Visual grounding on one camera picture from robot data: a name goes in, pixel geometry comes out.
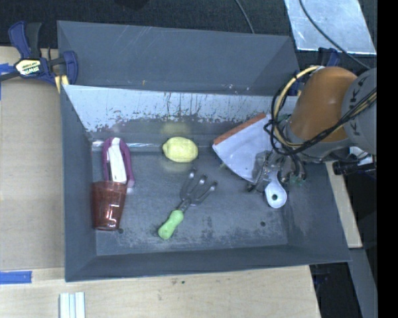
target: clamp handle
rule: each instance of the clamp handle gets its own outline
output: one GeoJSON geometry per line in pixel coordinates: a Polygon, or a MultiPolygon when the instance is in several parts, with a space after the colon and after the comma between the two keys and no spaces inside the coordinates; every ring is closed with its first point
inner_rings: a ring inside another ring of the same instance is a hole
{"type": "Polygon", "coordinates": [[[9,29],[9,38],[13,47],[15,47],[21,59],[40,58],[41,52],[38,48],[38,34],[41,23],[29,23],[19,21],[9,29]]]}

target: black cable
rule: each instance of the black cable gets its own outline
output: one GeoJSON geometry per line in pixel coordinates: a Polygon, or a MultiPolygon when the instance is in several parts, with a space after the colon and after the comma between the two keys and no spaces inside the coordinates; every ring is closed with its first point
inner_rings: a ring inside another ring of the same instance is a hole
{"type": "Polygon", "coordinates": [[[312,25],[316,28],[316,30],[318,32],[321,33],[321,35],[326,38],[326,40],[328,42],[330,42],[333,46],[335,46],[337,49],[339,49],[342,53],[346,54],[350,59],[352,59],[353,61],[355,61],[357,64],[363,66],[365,69],[369,70],[370,67],[365,65],[364,63],[362,63],[361,61],[359,61],[358,59],[356,59],[355,57],[353,57],[352,55],[350,55],[346,50],[344,50],[339,44],[337,44],[336,42],[334,42],[316,23],[315,21],[312,19],[312,17],[308,14],[308,11],[305,9],[304,3],[302,2],[302,0],[299,0],[299,5],[301,7],[301,9],[304,11],[306,17],[308,18],[308,20],[310,21],[310,23],[312,23],[312,25]]]}
{"type": "Polygon", "coordinates": [[[249,26],[249,28],[251,29],[252,34],[255,34],[255,31],[252,27],[251,21],[249,20],[249,18],[247,17],[247,14],[245,12],[245,10],[243,9],[243,7],[241,6],[239,0],[234,0],[237,3],[237,6],[240,8],[241,13],[243,14],[243,16],[245,17],[245,20],[249,26]]]}
{"type": "MultiPolygon", "coordinates": [[[[344,125],[345,123],[347,123],[348,121],[351,121],[352,119],[354,119],[355,117],[357,117],[361,112],[365,111],[368,107],[372,106],[375,103],[375,100],[369,102],[370,97],[372,97],[374,94],[376,93],[376,87],[373,88],[373,90],[366,96],[364,97],[361,101],[359,101],[358,103],[355,104],[354,107],[352,107],[347,113],[345,113],[345,115],[332,127],[320,132],[319,134],[317,134],[314,138],[310,139],[310,140],[306,140],[304,141],[298,148],[292,149],[286,145],[284,145],[281,142],[281,145],[283,147],[283,149],[286,150],[286,152],[280,151],[277,148],[276,151],[280,154],[284,154],[284,155],[292,155],[292,154],[298,154],[301,153],[304,150],[307,150],[308,148],[310,148],[311,146],[314,146],[315,144],[319,143],[320,141],[324,140],[326,137],[328,137],[329,135],[331,135],[339,126],[344,125]],[[364,105],[365,103],[368,104],[368,106],[364,109],[362,109],[360,112],[358,112],[357,114],[354,114],[357,109],[359,109],[362,105],[364,105]]],[[[273,110],[271,110],[271,116],[273,117],[274,112],[273,110]]],[[[271,145],[273,146],[273,148],[275,147],[275,145],[273,145],[274,143],[274,138],[271,138],[272,136],[274,136],[274,126],[277,126],[277,130],[279,131],[279,134],[281,135],[282,139],[284,141],[287,141],[286,137],[283,134],[283,131],[278,127],[278,123],[277,121],[273,122],[273,126],[271,128],[271,135],[270,135],[270,141],[271,141],[271,145]]]]}

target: black floor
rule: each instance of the black floor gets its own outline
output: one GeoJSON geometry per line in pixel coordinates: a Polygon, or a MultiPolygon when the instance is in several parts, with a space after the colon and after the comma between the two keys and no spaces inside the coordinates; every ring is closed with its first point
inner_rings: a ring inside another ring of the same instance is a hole
{"type": "MultiPolygon", "coordinates": [[[[256,33],[291,35],[283,0],[239,0],[256,33]]],[[[359,0],[373,43],[377,48],[377,0],[359,0]]],[[[0,45],[9,45],[8,28],[15,22],[42,22],[39,46],[57,48],[56,21],[87,21],[156,27],[250,32],[234,0],[0,0],[0,45]]],[[[300,68],[317,62],[315,52],[297,52],[300,68]]],[[[370,67],[375,58],[360,58],[370,67]]],[[[341,66],[360,69],[342,56],[341,66]]],[[[375,188],[358,176],[349,177],[348,190],[359,219],[375,209],[375,188]]],[[[368,220],[362,230],[368,232],[368,220]]],[[[377,281],[377,244],[368,246],[377,281]]],[[[346,264],[311,266],[323,318],[360,317],[360,310],[346,264]]]]}

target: cardboard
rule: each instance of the cardboard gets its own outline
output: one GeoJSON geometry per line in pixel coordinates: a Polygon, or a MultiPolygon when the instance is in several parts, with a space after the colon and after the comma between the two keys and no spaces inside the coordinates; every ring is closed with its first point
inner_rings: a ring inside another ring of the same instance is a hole
{"type": "MultiPolygon", "coordinates": [[[[14,48],[0,48],[0,64],[18,59],[14,48]]],[[[0,106],[0,270],[62,267],[57,89],[42,81],[11,79],[2,83],[0,106]]]]}

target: bin floor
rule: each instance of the bin floor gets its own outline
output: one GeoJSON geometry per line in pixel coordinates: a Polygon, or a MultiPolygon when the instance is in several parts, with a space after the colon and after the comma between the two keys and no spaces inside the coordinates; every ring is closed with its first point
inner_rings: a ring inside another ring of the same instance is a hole
{"type": "MultiPolygon", "coordinates": [[[[101,152],[92,151],[94,181],[102,180],[101,152]]],[[[119,231],[96,233],[99,255],[211,250],[287,244],[281,209],[267,205],[258,192],[247,192],[246,181],[223,167],[211,148],[200,150],[190,164],[167,159],[162,152],[131,152],[135,175],[127,195],[119,231]],[[195,167],[218,186],[203,203],[190,206],[168,240],[158,228],[180,203],[180,190],[195,167]]]]}

